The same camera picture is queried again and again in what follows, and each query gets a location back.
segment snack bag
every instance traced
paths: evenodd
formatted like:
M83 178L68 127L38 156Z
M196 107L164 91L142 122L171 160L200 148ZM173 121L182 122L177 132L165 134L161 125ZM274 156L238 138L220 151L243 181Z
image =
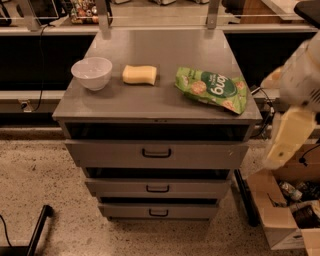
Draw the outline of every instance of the snack bag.
M237 114L245 110L247 85L242 77L230 79L212 72L179 67L175 85L193 100L222 106Z

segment speckled floor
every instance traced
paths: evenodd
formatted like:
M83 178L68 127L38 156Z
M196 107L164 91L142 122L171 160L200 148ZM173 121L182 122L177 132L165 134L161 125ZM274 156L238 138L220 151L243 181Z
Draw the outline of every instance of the speckled floor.
M244 178L259 170L263 154L264 143L249 144L241 168ZM248 224L234 185L211 222L109 222L83 181L59 128L0 129L0 214L11 243L28 244L44 204L55 211L37 255L306 255L304 250L271 251L262 227ZM2 224L1 245L6 245Z

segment gray cabinet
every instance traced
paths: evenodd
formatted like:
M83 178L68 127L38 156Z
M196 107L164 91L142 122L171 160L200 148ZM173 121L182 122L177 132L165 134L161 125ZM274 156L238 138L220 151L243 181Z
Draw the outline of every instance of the gray cabinet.
M240 76L224 34L110 33L107 40L98 33L87 53L111 59L109 84L92 92L72 80L53 115L101 214L109 220L213 218L261 116L249 93L245 112L235 115L187 99L174 79L182 65ZM124 84L125 64L157 66L155 86Z

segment cardboard box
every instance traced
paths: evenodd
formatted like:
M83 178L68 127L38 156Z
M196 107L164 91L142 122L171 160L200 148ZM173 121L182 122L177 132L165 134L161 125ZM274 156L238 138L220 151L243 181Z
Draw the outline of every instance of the cardboard box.
M274 207L272 200L285 203L277 181L320 182L320 147L306 154L307 166L300 157L316 145L303 145L288 163L278 170L261 170L247 178L253 201L272 250L306 248L309 256L320 256L320 229L299 229L288 208Z

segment yellow sponge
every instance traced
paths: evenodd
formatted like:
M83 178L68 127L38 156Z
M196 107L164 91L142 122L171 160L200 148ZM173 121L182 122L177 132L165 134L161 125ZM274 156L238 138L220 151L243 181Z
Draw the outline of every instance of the yellow sponge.
M152 84L154 85L157 77L157 68L153 66L129 66L123 70L123 82L128 84Z

